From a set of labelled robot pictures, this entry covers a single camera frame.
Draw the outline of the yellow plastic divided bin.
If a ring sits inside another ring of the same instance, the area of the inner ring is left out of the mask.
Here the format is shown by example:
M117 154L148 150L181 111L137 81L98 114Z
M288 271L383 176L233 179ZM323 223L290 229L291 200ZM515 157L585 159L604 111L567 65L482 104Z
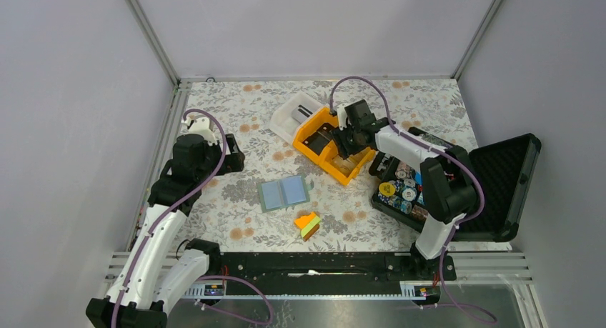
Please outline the yellow plastic divided bin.
M321 125L329 123L338 128L337 117L329 113L329 108L323 106L316 114L299 128L292 146L305 155L313 164L326 171L343 186L347 186L362 170L363 166L373 160L376 152L366 148L358 154L342 159L337 152L337 146L332 140L320 155L303 145L304 140L313 134Z

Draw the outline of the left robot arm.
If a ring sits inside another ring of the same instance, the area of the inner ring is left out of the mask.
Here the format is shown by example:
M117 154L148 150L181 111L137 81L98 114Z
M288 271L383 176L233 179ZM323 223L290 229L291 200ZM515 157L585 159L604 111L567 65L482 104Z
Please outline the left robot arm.
M151 188L141 234L124 268L104 298L87 305L94 327L165 327L174 305L199 277L220 273L219 245L192 239L165 277L159 276L177 232L202 194L199 185L243 170L245 155L233 134L225 136L224 146L226 154L199 134L177 138L172 158Z

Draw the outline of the green card holder wallet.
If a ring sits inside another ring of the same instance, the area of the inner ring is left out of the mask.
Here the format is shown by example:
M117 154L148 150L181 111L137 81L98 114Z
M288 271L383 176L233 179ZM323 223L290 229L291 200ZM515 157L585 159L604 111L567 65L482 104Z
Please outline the green card holder wallet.
M257 185L262 212L272 212L310 201L314 182L297 174Z

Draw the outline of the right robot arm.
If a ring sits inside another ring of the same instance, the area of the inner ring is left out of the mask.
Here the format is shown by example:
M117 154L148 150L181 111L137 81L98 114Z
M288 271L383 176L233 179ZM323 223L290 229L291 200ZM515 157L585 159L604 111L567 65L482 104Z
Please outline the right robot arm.
M459 224L479 215L485 194L475 176L467 151L445 148L408 131L400 131L390 116L378 119L365 100L329 113L337 118L332 138L342 158L370 148L388 154L412 167L421 176L424 206L429 213L414 243L409 263L411 273L428 279L438 270L437 257L446 249Z

